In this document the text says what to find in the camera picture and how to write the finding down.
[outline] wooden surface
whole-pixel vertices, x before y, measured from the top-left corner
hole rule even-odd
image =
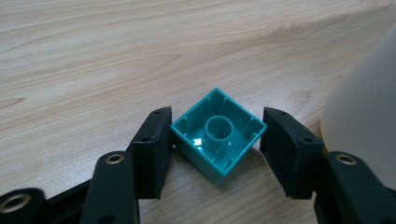
[[[124,150],[150,111],[219,87],[319,134],[334,87],[396,22],[393,1],[1,1],[0,194],[54,196]],[[178,152],[142,223],[316,223],[258,144],[219,187]]]

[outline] wood grain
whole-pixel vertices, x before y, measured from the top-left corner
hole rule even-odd
[[[72,188],[150,111],[176,119],[215,87],[320,134],[327,97],[394,22],[386,0],[0,1],[0,194]],[[142,223],[316,223],[257,149],[219,187],[176,152]]]

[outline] teal lego brick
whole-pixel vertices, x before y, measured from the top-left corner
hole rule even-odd
[[[266,128],[218,88],[171,125],[176,148],[217,185]]]

